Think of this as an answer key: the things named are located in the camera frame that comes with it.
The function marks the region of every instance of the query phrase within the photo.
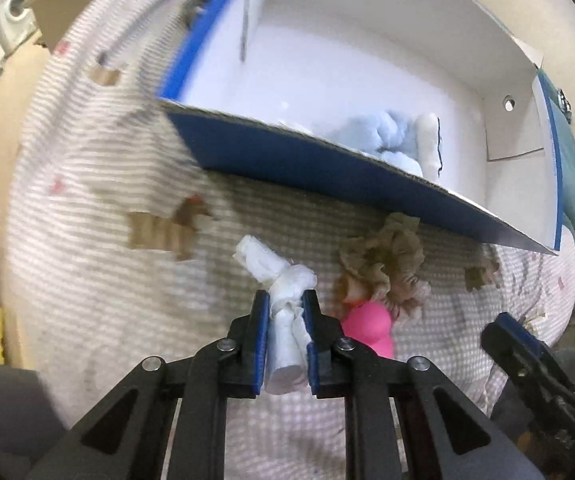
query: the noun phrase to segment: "white cloth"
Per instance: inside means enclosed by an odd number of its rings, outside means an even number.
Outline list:
[[[262,285],[270,284],[264,389],[273,395],[296,392],[307,384],[307,346],[312,342],[301,297],[308,288],[316,288],[316,275],[304,265],[291,266],[250,235],[238,243],[234,259]]]
[[[295,189],[202,171],[152,98],[183,36],[181,0],[140,23],[119,53],[116,86],[88,78],[96,56],[153,0],[94,0],[47,65],[28,113],[10,192],[5,304],[21,311],[37,369],[60,412],[78,420],[141,359],[172,361],[224,336],[258,284],[233,259],[254,234],[318,276],[331,308],[341,240],[378,230],[384,214]],[[171,216],[200,194],[218,228],[196,257],[130,250],[129,211]],[[575,301],[575,249],[558,257],[481,245],[421,225],[431,283],[423,317],[394,326],[402,359],[432,359],[489,413],[504,376],[479,348],[502,310],[552,343]],[[500,261],[501,288],[465,290],[481,252]],[[228,404],[226,478],[344,478],[343,401],[305,389]]]

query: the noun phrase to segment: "metal screw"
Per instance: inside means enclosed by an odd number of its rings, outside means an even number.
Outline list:
[[[219,339],[216,342],[216,347],[221,352],[231,352],[236,348],[236,341],[234,339],[230,339],[229,337],[224,337],[223,339]]]
[[[162,364],[161,359],[159,359],[158,357],[152,356],[152,357],[148,357],[146,359],[143,359],[141,366],[143,367],[143,370],[145,370],[146,372],[154,372],[161,367],[161,364]]]
[[[412,357],[408,363],[412,368],[418,370],[420,372],[424,372],[425,370],[429,370],[429,359],[422,357],[420,355],[416,355]]]
[[[339,350],[344,350],[349,352],[350,350],[354,350],[356,345],[354,345],[354,340],[351,337],[341,337],[336,341],[336,348]]]

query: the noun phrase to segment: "floor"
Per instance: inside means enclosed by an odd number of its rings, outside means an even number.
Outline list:
[[[14,172],[23,120],[34,94],[34,87],[50,57],[46,48],[34,44],[35,38],[30,38],[8,58],[0,77],[0,301],[5,269],[8,190]],[[12,364],[31,367],[25,356],[25,350],[18,348],[22,338],[12,335],[21,330],[16,323],[14,310],[8,309],[7,312],[9,315],[6,314],[6,341],[16,346],[14,349],[10,348],[8,352]]]

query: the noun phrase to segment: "blue gripper pad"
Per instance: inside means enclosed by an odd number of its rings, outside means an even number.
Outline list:
[[[265,375],[265,356],[268,350],[268,328],[270,326],[270,295],[265,294],[260,305],[260,318],[256,345],[254,348],[254,394],[261,393]]]
[[[312,322],[312,310],[307,294],[303,295],[303,320],[305,320],[305,329],[312,338],[312,342],[307,346],[307,380],[310,383],[312,395],[316,395],[319,390],[319,362],[314,342],[314,324]]]
[[[501,312],[496,320],[501,328],[505,329],[508,333],[514,336],[515,339],[523,343],[523,345],[533,354],[536,358],[540,359],[543,355],[543,346],[541,342],[530,334],[523,326],[514,319],[508,312]]]

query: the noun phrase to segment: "washing machine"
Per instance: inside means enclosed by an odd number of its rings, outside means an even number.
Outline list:
[[[23,4],[26,0],[0,0],[0,43],[6,56],[36,30],[34,13]]]

